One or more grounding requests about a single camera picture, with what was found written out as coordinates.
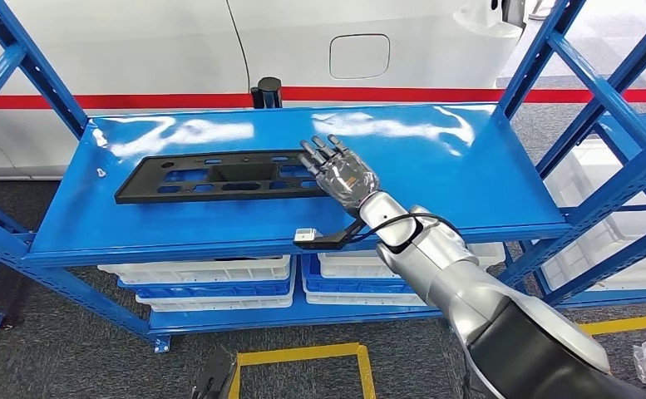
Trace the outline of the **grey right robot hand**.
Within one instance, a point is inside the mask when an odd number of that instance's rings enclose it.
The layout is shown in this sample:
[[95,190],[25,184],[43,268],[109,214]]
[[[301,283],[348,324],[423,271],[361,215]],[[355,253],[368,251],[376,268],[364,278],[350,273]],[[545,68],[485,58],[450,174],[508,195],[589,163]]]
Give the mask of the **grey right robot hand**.
[[299,144],[301,164],[349,214],[358,214],[363,201],[380,190],[377,175],[335,135],[326,140],[314,135]]

